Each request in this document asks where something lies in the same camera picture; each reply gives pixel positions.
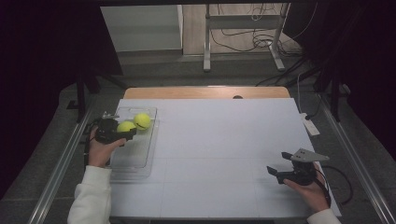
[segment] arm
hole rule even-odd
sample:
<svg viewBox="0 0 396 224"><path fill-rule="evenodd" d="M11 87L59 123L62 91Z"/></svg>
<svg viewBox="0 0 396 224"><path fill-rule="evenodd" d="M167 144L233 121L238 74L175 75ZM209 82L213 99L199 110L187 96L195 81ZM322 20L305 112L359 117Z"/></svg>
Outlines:
<svg viewBox="0 0 396 224"><path fill-rule="evenodd" d="M324 184L324 179L321 174L318 173L318 180ZM322 189L315 182L308 186L301 186L291 180L285 179L284 183L299 192L305 202L312 208L315 212L314 215L308 218L309 224L340 224L338 218L332 212L332 209L327 205L326 199L324 197Z"/></svg>
<svg viewBox="0 0 396 224"><path fill-rule="evenodd" d="M109 179L110 169L105 169L111 152L125 144L125 139L104 145L94 139L96 128L92 129L89 165L81 184L75 191L75 201L70 208L67 223L102 224L108 223L111 209Z"/></svg>

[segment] white table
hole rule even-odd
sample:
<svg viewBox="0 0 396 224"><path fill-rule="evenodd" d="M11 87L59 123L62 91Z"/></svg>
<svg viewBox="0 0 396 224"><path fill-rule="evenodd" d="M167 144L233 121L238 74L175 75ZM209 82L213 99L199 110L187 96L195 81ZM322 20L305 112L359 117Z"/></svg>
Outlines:
<svg viewBox="0 0 396 224"><path fill-rule="evenodd" d="M155 106L160 125L151 175L112 183L112 217L311 215L300 195L266 170L291 170L282 151L313 150L293 99L120 100L121 106ZM341 216L336 203L332 210Z"/></svg>

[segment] table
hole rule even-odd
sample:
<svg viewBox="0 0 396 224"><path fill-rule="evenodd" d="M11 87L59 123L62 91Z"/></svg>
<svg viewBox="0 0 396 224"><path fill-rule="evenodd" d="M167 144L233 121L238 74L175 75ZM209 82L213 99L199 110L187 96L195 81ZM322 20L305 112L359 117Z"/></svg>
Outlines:
<svg viewBox="0 0 396 224"><path fill-rule="evenodd" d="M235 95L244 99L233 99ZM310 214L296 192L266 172L266 165L291 169L279 148L290 153L299 147L313 150L286 89L133 88L120 100L119 107L127 105L156 106L160 125L151 175L111 183L113 218L274 219ZM237 120L242 112L248 116ZM336 203L332 209L341 215Z"/></svg>

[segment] black cable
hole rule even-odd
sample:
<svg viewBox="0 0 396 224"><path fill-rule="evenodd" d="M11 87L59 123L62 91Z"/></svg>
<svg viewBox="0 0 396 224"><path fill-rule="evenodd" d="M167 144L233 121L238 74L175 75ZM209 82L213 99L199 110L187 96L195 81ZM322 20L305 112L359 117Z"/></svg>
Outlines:
<svg viewBox="0 0 396 224"><path fill-rule="evenodd" d="M320 96L320 101L319 101L319 103L318 103L318 107L317 107L317 110L315 111L315 113L312 114L312 115L306 115L306 116L305 116L305 119L307 119L307 120L312 119L314 116L316 116L316 115L318 114L319 109L320 109L320 105L321 105L321 102L322 102L322 99L323 99L323 97Z"/></svg>
<svg viewBox="0 0 396 224"><path fill-rule="evenodd" d="M285 51L285 49L283 48L283 43L282 41L278 41L278 52L280 55L284 56L284 57L302 57L304 54L302 52L292 52L292 51Z"/></svg>
<svg viewBox="0 0 396 224"><path fill-rule="evenodd" d="M333 169L334 171L338 172L340 175L342 175L342 176L344 177L344 179L346 180L346 182L347 182L347 184L348 184L348 186L349 186L349 196L348 196L348 198L347 198L346 200L344 200L343 202L341 202L341 205L346 205L347 203L349 203L349 202L352 200L353 194L354 194L354 193L353 193L352 185L351 185L349 179L347 178L347 176L346 176L341 170L339 170L339 169L337 169L337 168L335 168L335 167L333 167L333 166L322 165L321 167L322 167L322 168Z"/></svg>
<svg viewBox="0 0 396 224"><path fill-rule="evenodd" d="M273 39L260 39L260 38L258 38L258 36L267 36L267 37L274 38L272 35L256 35L256 30L254 30L253 38L251 40L253 42L254 47L262 49L262 48L267 48L267 47L271 46Z"/></svg>
<svg viewBox="0 0 396 224"><path fill-rule="evenodd" d="M320 171L315 169L317 172L319 172L323 178L324 178L324 182L326 183L327 188L323 185L322 182L320 182L317 178L313 178L314 182L317 183L317 185L322 189L323 194L324 194L324 198L326 199L327 205L329 205L329 207L332 206L332 197L330 197L330 188L329 188L329 182L326 179L326 176Z"/></svg>
<svg viewBox="0 0 396 224"><path fill-rule="evenodd" d="M256 47L254 47L254 48L252 48L252 49L235 49L235 48L232 48L232 47L230 47L230 46L223 45L223 44L220 44L219 42L217 42L216 39L215 39L215 37L213 36L212 30L210 30L210 34L212 35L212 39L213 39L213 41L214 41L216 44L218 44L218 45L220 45L220 46L223 46L224 48L227 48L227 49L233 49L233 50L239 51L239 52L248 52L248 51L252 51L252 50L256 49Z"/></svg>
<svg viewBox="0 0 396 224"><path fill-rule="evenodd" d="M267 78L267 79L265 79L265 80L262 80L262 81L260 81L259 83L257 83L257 84L255 85L255 87L260 86L263 82L269 81L269 80L271 80L271 79L274 79L274 78L280 77L280 76L282 76L282 75L278 75L278 76L275 76L275 77L269 77L269 78Z"/></svg>
<svg viewBox="0 0 396 224"><path fill-rule="evenodd" d="M312 77L314 74L321 72L322 70L323 70L323 66L321 66L321 65L313 67L305 72L302 72L299 76L297 76L293 80L290 80L287 83L283 84L283 87L289 88L289 87L293 86L294 84L299 83L308 77Z"/></svg>
<svg viewBox="0 0 396 224"><path fill-rule="evenodd" d="M267 29L260 29L260 30L257 30L257 32L260 32L260 31L268 31ZM234 34L224 34L223 32L223 35L243 35L243 34L248 34L248 33L254 33L254 32L256 32L256 30L252 30L252 31L245 31L245 32L239 32L239 33L234 33Z"/></svg>
<svg viewBox="0 0 396 224"><path fill-rule="evenodd" d="M303 63L305 63L308 60L308 58L306 57L302 57L301 59L299 59L294 65L292 65L290 68L288 68L278 79L277 81L274 83L274 85L277 86L277 83L280 81L280 79L282 79L283 77L285 77L287 74L289 74L290 72L296 70L298 67L300 67Z"/></svg>

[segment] wire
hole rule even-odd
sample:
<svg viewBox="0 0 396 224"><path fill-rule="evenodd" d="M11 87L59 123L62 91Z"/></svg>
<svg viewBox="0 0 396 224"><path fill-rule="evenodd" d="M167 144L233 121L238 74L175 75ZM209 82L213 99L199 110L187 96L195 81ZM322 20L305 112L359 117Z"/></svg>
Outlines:
<svg viewBox="0 0 396 224"><path fill-rule="evenodd" d="M267 78L267 79L265 79L265 80L260 81L259 83L257 83L257 84L255 85L255 87L260 86L263 82L269 81L269 80L271 80L271 79L274 79L274 78L280 77L280 76L282 76L282 75L278 75L278 76L275 76L275 77L269 77L269 78Z"/></svg>
<svg viewBox="0 0 396 224"><path fill-rule="evenodd" d="M267 36L267 37L274 38L272 35L255 35L255 34L256 33L253 32L252 42L253 42L253 46L254 47L259 48L259 49L263 49L263 48L267 48L267 47L271 46L271 44L273 42L272 41L273 39L268 39L268 38L261 39L261 38L258 38L258 37L259 36Z"/></svg>
<svg viewBox="0 0 396 224"><path fill-rule="evenodd" d="M245 31L245 32L239 32L239 33L234 33L234 34L224 34L223 30L221 30L221 32L224 35L243 35L243 34L248 34L248 33L254 33L254 32L260 32L260 31L268 31L267 29L260 29L260 30L252 30L252 31Z"/></svg>
<svg viewBox="0 0 396 224"><path fill-rule="evenodd" d="M230 46L220 44L218 41L216 41L215 37L213 36L212 30L210 30L210 34L212 35L212 39L213 39L213 41L214 41L216 44L218 44L218 45L220 45L220 46L222 46L222 47L224 47L224 48L227 48L227 49L233 49L233 50L236 50L236 51L239 51L239 52L248 52L248 51L252 51L252 50L254 50L254 49L257 48L257 47L253 47L252 49L235 49L235 48L232 48L232 47L230 47Z"/></svg>
<svg viewBox="0 0 396 224"><path fill-rule="evenodd" d="M288 41L291 41L291 40L294 39L294 38L297 38L297 37L300 36L303 32L305 32L305 30L309 27L309 25L311 24L312 20L314 19L315 13L316 13L316 11L317 11L317 8L318 8L318 2L315 4L314 12L312 13L311 19L309 20L309 22L308 22L308 24L305 26L305 28L304 28L299 34L297 34L296 36L294 36L294 37L290 38L289 40L285 41L285 43L288 42Z"/></svg>
<svg viewBox="0 0 396 224"><path fill-rule="evenodd" d="M302 49L294 49L296 51L285 51L285 49L283 48L283 43L282 41L278 41L278 49L277 51L279 52L280 55L284 56L284 57L302 57L304 56L302 53Z"/></svg>
<svg viewBox="0 0 396 224"><path fill-rule="evenodd" d="M294 65L292 65L290 68L288 68L288 70L286 70L278 79L277 81L274 83L274 85L277 86L277 83L280 81L280 79L282 79L283 77L285 77L287 74L291 73L292 71L296 70L298 67L300 67L303 63L305 63L308 59L304 56L301 59L299 59Z"/></svg>
<svg viewBox="0 0 396 224"><path fill-rule="evenodd" d="M300 73L297 76L297 103L298 103L298 112L301 114L301 105L300 105L300 75L302 73Z"/></svg>
<svg viewBox="0 0 396 224"><path fill-rule="evenodd" d="M312 119L314 116L316 116L318 114L322 99L323 99L323 97L320 97L320 101L318 103L318 107L317 107L317 110L315 111L315 113L313 115L306 115L305 119Z"/></svg>
<svg viewBox="0 0 396 224"><path fill-rule="evenodd" d="M353 194L354 194L354 193L353 193L352 185L351 185L349 179L347 178L347 176L346 176L341 170L339 170L339 169L337 169L337 168L335 168L335 167L333 167L333 166L322 165L321 167L322 167L322 168L333 169L334 171L338 172L340 175L342 175L342 176L344 177L344 179L346 180L346 182L347 182L347 184L348 184L348 186L349 186L349 196L347 197L346 200L344 200L343 202L341 202L341 204L342 204L342 205L346 205L347 203L349 203L349 202L352 200Z"/></svg>
<svg viewBox="0 0 396 224"><path fill-rule="evenodd" d="M317 172L319 172L322 176L323 179L326 183L327 188L322 184L322 182L320 182L317 178L314 177L314 182L317 183L317 185L322 189L323 194L324 194L324 198L326 199L327 205L329 205L329 207L332 206L332 197L330 197L330 187L329 187L329 182L326 179L326 176L320 171L315 169Z"/></svg>
<svg viewBox="0 0 396 224"><path fill-rule="evenodd" d="M251 12L251 19L252 19L253 21L259 21L259 20L262 18L262 8L263 8L263 7L264 7L264 3L262 3L262 7L260 8L259 15L254 14L254 10L257 9L257 7L256 7L256 8L253 8L253 11Z"/></svg>

